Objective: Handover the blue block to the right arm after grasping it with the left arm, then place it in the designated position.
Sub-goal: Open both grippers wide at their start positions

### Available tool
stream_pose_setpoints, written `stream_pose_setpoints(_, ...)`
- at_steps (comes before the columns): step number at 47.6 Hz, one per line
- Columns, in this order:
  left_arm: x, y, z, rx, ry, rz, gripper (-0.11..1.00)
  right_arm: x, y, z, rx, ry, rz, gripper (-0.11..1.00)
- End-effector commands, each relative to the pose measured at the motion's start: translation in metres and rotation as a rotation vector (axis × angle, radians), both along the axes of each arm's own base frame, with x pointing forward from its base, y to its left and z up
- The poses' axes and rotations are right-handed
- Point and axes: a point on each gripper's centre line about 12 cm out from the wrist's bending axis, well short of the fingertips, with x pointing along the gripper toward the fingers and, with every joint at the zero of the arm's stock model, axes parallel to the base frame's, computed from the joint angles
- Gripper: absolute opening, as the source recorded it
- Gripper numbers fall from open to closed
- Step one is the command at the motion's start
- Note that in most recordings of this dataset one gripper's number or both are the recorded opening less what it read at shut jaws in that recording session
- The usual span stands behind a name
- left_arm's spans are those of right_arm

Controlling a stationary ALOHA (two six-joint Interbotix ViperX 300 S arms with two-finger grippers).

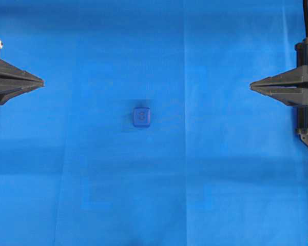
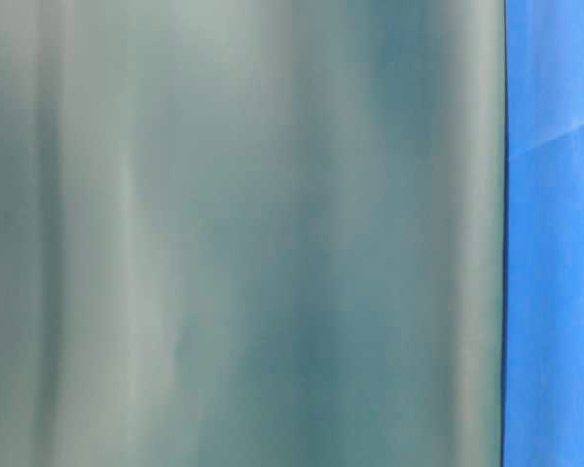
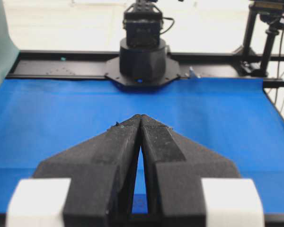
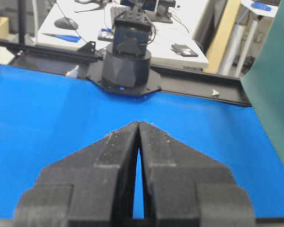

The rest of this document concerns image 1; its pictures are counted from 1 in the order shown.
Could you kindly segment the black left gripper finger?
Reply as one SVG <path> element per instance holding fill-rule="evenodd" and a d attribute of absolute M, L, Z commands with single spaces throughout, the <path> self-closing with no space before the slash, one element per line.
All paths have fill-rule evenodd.
<path fill-rule="evenodd" d="M 44 81 L 0 78 L 0 106 L 8 100 L 44 86 Z"/>
<path fill-rule="evenodd" d="M 27 80 L 44 84 L 44 81 L 41 78 L 25 70 L 21 70 L 2 59 L 0 59 L 0 78 Z"/>

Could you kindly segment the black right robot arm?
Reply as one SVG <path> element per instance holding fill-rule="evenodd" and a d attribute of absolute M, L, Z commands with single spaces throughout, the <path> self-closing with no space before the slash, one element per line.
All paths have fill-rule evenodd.
<path fill-rule="evenodd" d="M 303 1 L 306 37 L 295 45 L 297 67 L 250 84 L 250 89 L 298 109 L 298 134 L 308 135 L 308 1 Z"/>

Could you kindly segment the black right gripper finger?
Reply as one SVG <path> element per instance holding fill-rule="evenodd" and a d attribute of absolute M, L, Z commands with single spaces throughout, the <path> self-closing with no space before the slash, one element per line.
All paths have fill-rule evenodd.
<path fill-rule="evenodd" d="M 250 89 L 291 107 L 308 107 L 308 88 L 256 87 Z"/>
<path fill-rule="evenodd" d="M 308 65 L 303 65 L 284 73 L 267 77 L 250 84 L 251 87 L 296 86 L 308 83 Z"/>

